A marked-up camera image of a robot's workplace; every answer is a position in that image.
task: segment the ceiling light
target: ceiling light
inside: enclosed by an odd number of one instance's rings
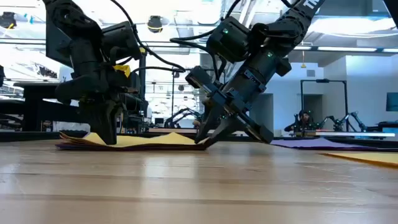
[[[383,49],[385,53],[398,53],[398,49]]]
[[[308,32],[315,31],[322,34],[368,34],[378,30],[388,30],[394,27],[391,18],[384,18],[374,21],[371,18],[346,18],[331,17],[316,20]]]
[[[21,44],[24,47],[26,44],[45,45],[45,40],[22,40],[22,39],[5,39],[0,38],[0,44]]]
[[[370,47],[318,47],[318,50],[340,52],[375,52],[377,49]]]
[[[312,47],[308,46],[296,46],[294,50],[311,50]]]

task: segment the yellow tag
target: yellow tag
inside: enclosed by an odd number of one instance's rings
[[[115,65],[113,68],[114,68],[115,70],[119,70],[119,71],[124,72],[124,74],[126,75],[126,77],[129,78],[130,73],[131,73],[131,71],[130,71],[130,66],[128,66],[128,65]]]

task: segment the yellow cloth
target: yellow cloth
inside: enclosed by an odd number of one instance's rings
[[[89,133],[83,138],[72,138],[72,137],[66,136],[64,134],[62,134],[61,137],[64,139],[69,139],[69,140],[83,143],[83,144],[107,146],[105,144],[105,142],[96,133]],[[118,136],[118,143],[116,145],[112,145],[112,146],[108,146],[108,147],[120,148],[120,147],[140,146],[140,145],[144,145],[144,144],[179,144],[179,145],[185,145],[185,146],[196,145],[194,140],[192,140],[190,138],[179,135],[177,133],[170,133],[170,134],[153,137],[153,138]]]
[[[364,152],[364,153],[324,153],[326,156],[339,157],[352,161],[365,162],[377,166],[398,168],[398,153]]]

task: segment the workbench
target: workbench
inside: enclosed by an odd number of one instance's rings
[[[12,224],[393,224],[398,172],[257,143],[204,152],[66,152],[0,143]]]

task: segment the black cable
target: black cable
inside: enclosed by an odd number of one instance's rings
[[[281,0],[281,1],[285,4],[286,7],[292,8],[292,7],[294,7],[297,3],[299,3],[300,0],[296,0],[293,4],[289,3],[287,0]]]
[[[231,7],[229,8],[227,14],[225,15],[225,19],[228,18],[232,12],[234,11],[234,8],[236,7],[236,5],[238,5],[238,3],[241,0],[235,0],[234,3],[232,3]],[[212,29],[208,32],[205,32],[203,34],[199,34],[199,35],[195,35],[195,36],[191,36],[191,37],[178,37],[176,39],[178,40],[197,40],[197,39],[201,39],[203,37],[207,37],[208,35],[212,34],[214,32],[215,29]]]
[[[170,72],[181,72],[179,69],[176,68],[164,68],[164,67],[156,67],[156,66],[147,66],[147,67],[140,67],[136,68],[132,71],[132,73],[136,73],[140,70],[146,70],[146,69],[157,69],[157,70],[164,70],[164,71],[170,71]]]
[[[127,13],[127,11],[123,8],[122,5],[120,5],[116,0],[111,0],[111,2],[113,2],[115,5],[117,5],[118,8],[120,8],[120,10],[122,10],[122,12],[124,13],[124,15],[127,17],[128,21],[130,22],[131,27],[134,30],[134,36],[137,39],[138,44],[145,49],[150,55],[153,55],[155,58],[157,58],[158,60],[160,60],[161,62],[167,64],[167,65],[171,65],[173,67],[177,67],[180,69],[179,72],[185,72],[185,69],[181,66],[181,65],[177,65],[176,63],[172,63],[172,62],[168,62],[166,60],[164,60],[162,57],[160,57],[159,55],[157,55],[155,52],[153,52],[150,48],[148,48],[147,46],[145,46],[139,36],[138,36],[138,31],[137,31],[137,27],[136,25],[134,25],[134,23],[132,22],[132,19],[130,17],[130,15]],[[131,61],[132,57],[129,57],[128,59],[126,59],[125,61],[119,63],[120,65],[125,65],[126,63],[128,63],[129,61]]]
[[[226,67],[227,61],[226,61],[226,59],[225,59],[224,57],[222,57],[222,56],[219,56],[219,58],[220,58],[220,60],[221,60],[221,65],[220,65],[220,67],[219,67],[219,69],[218,69],[218,74],[221,76],[221,74],[223,73],[223,71],[224,71],[224,69],[225,69],[225,67]]]
[[[285,4],[286,7],[289,7],[289,8],[293,7],[293,5],[291,5],[291,3],[288,2],[287,0],[281,0],[281,1]]]
[[[188,42],[188,41],[185,41],[185,40],[180,40],[178,38],[171,38],[170,42],[171,43],[176,43],[176,44],[181,44],[181,45],[187,45],[187,46],[190,46],[190,47],[198,48],[200,50],[204,50],[206,53],[208,53],[211,56],[211,60],[213,61],[213,67],[214,67],[214,73],[215,73],[216,79],[217,80],[220,79],[220,74],[218,73],[218,69],[217,69],[216,57],[215,57],[214,53],[210,52],[207,47],[201,46],[201,45],[196,44],[196,43]]]

